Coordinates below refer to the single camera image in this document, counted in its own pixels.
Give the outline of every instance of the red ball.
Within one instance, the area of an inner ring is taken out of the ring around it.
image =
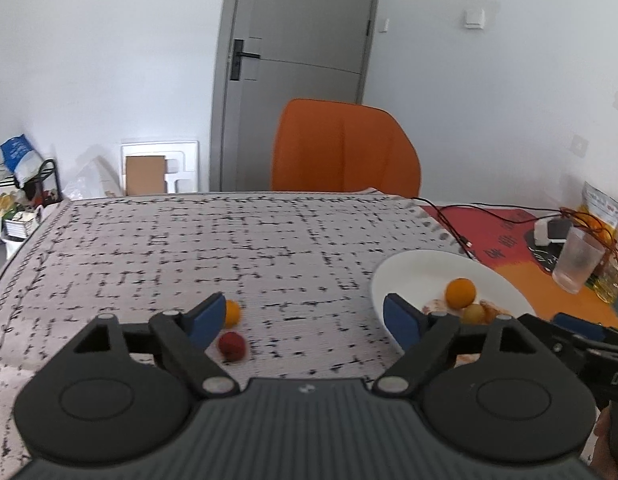
[[[238,332],[226,332],[218,339],[218,350],[227,361],[240,361],[247,353],[247,343]]]

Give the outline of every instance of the blue gripper pad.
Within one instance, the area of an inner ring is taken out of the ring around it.
[[[387,294],[383,302],[383,320],[405,352],[419,342],[427,330],[427,316],[394,292]]]
[[[217,292],[182,316],[182,328],[193,346],[205,349],[225,324],[225,297]]]
[[[565,330],[580,334],[591,341],[604,341],[604,327],[596,323],[591,323],[563,312],[553,316],[551,322]]]

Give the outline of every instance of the orange ball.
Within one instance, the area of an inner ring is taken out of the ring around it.
[[[237,301],[225,301],[225,328],[236,326],[240,321],[240,305]]]
[[[473,282],[467,278],[458,278],[449,282],[445,290],[445,300],[449,308],[460,310],[475,300],[476,290]]]

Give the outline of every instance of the white bag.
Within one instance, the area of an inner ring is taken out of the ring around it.
[[[65,186],[63,195],[69,200],[88,200],[123,196],[123,193],[117,179],[94,158]]]

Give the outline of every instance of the white wall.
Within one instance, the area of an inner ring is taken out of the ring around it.
[[[63,180],[120,142],[199,140],[223,0],[0,0],[0,143],[20,133]]]
[[[364,102],[403,126],[424,196],[573,205],[586,178],[618,197],[618,0],[379,0],[377,17]]]

